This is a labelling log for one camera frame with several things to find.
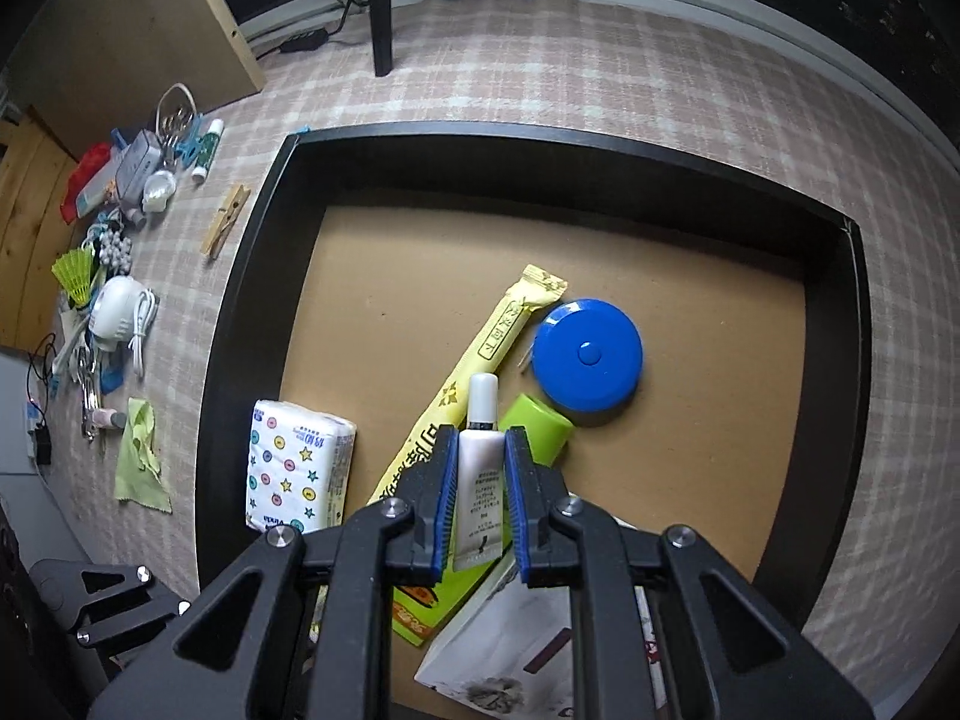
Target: robotic arm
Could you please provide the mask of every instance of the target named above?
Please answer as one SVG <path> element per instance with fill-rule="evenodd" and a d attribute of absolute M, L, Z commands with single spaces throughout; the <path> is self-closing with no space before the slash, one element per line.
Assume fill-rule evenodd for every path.
<path fill-rule="evenodd" d="M 342 526 L 307 536 L 287 525 L 271 528 L 192 605 L 144 566 L 39 562 L 31 574 L 42 597 L 81 644 L 113 654 L 150 642 L 89 718 L 272 720 L 296 713 L 387 720 L 392 587 L 440 581 L 456 436 L 451 426 L 440 428 L 432 459 L 404 471 L 397 495 Z M 647 589 L 678 720 L 873 717 L 699 533 L 685 525 L 660 536 L 622 528 L 569 495 L 559 471 L 535 466 L 522 428 L 507 432 L 506 447 L 521 579 L 570 587 L 578 717 L 654 718 L 635 586 Z M 308 669 L 307 631 L 320 586 L 328 595 Z"/>

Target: yellow green shuttlecock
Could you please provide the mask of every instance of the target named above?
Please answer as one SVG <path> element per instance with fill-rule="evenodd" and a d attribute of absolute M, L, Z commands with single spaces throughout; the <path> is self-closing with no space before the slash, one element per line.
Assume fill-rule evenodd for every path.
<path fill-rule="evenodd" d="M 82 308 L 90 303 L 90 271 L 93 266 L 93 252 L 88 248 L 72 248 L 66 254 L 56 258 L 51 267 L 56 280 L 73 300 L 74 305 Z"/>

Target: silver screw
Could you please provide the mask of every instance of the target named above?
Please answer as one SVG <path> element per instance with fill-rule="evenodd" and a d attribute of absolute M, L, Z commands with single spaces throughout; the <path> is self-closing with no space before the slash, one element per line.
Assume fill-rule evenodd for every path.
<path fill-rule="evenodd" d="M 557 511 L 564 517 L 576 517 L 584 510 L 584 502 L 576 495 L 565 495 L 555 504 Z"/>
<path fill-rule="evenodd" d="M 697 541 L 697 532 L 689 525 L 671 525 L 666 529 L 666 538 L 677 549 L 683 549 Z"/>
<path fill-rule="evenodd" d="M 385 498 L 380 504 L 380 513 L 387 519 L 403 517 L 410 507 L 402 498 Z"/>
<path fill-rule="evenodd" d="M 296 538 L 296 531 L 289 525 L 277 525 L 267 531 L 267 543 L 282 549 Z"/>

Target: blue round object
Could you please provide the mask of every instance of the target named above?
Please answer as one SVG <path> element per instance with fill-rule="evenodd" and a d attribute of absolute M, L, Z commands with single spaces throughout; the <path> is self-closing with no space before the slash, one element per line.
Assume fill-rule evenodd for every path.
<path fill-rule="evenodd" d="M 534 375 L 547 397 L 575 412 L 626 400 L 643 368 L 640 333 L 604 300 L 571 300 L 544 319 L 534 338 Z"/>

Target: yellow wrapper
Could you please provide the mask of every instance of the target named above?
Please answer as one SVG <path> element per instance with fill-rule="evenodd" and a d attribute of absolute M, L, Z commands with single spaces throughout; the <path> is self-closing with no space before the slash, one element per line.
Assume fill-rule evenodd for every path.
<path fill-rule="evenodd" d="M 403 442 L 403 447 L 380 479 L 368 503 L 393 495 L 403 469 L 430 459 L 440 425 L 457 425 L 467 416 L 467 390 L 474 373 L 493 373 L 514 345 L 536 309 L 555 303 L 563 296 L 566 282 L 538 268 L 528 265 L 517 281 L 503 295 L 490 318 L 477 333 L 464 356 L 427 410 L 416 420 L 416 425 Z"/>

